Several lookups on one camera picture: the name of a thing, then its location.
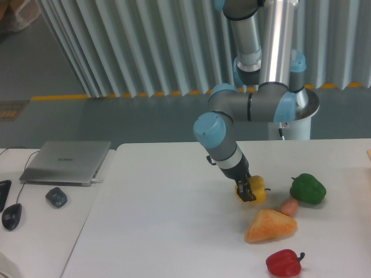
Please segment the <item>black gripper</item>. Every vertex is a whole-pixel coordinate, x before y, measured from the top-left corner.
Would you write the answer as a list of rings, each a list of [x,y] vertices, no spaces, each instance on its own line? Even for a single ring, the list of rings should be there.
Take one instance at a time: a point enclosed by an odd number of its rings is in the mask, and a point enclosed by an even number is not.
[[[237,195],[243,202],[253,202],[256,196],[252,192],[251,184],[248,179],[251,177],[249,172],[249,162],[245,156],[234,166],[228,169],[221,169],[227,178],[237,183]]]

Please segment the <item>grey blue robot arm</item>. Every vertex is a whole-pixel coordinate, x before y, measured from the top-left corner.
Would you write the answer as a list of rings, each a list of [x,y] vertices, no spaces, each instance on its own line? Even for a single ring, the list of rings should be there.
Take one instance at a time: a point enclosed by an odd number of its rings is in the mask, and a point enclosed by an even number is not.
[[[209,163],[235,181],[243,202],[252,202],[252,176],[232,133],[234,122],[266,122],[271,139],[308,140],[319,98],[305,88],[305,55],[292,46],[298,1],[215,1],[214,6],[231,23],[235,83],[257,89],[239,94],[235,85],[216,85],[193,131]]]

